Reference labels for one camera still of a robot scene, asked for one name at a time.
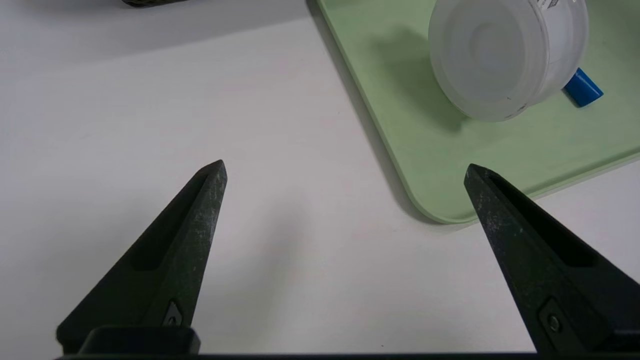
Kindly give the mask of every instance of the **green tray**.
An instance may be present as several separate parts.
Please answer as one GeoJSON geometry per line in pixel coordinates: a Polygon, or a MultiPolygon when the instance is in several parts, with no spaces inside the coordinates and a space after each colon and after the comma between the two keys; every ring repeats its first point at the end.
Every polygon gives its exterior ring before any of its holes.
{"type": "Polygon", "coordinates": [[[429,62],[435,0],[319,0],[415,206],[457,224],[475,219],[463,186],[469,163],[529,196],[573,183],[640,152],[640,1],[588,1],[581,67],[605,95],[577,109],[557,94],[499,123],[465,118],[429,62]]]}

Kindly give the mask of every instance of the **blue object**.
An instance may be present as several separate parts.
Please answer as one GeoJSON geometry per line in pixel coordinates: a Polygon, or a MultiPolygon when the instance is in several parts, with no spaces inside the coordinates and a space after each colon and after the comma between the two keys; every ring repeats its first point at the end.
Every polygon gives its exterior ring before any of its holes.
{"type": "Polygon", "coordinates": [[[598,88],[598,85],[595,85],[580,68],[578,68],[578,71],[576,71],[575,75],[569,80],[564,90],[573,101],[575,101],[575,104],[579,108],[591,104],[604,95],[602,90],[598,88]]]}

